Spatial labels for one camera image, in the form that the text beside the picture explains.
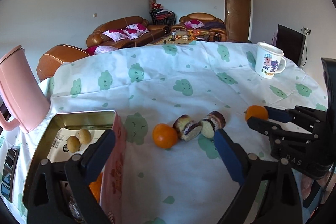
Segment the right hand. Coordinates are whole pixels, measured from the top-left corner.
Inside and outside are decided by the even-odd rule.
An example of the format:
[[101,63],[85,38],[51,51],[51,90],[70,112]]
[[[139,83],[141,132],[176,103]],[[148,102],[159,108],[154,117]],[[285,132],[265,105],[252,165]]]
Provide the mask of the right hand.
[[303,208],[310,214],[315,209],[327,202],[329,197],[335,196],[335,167],[320,180],[298,173],[298,187]]

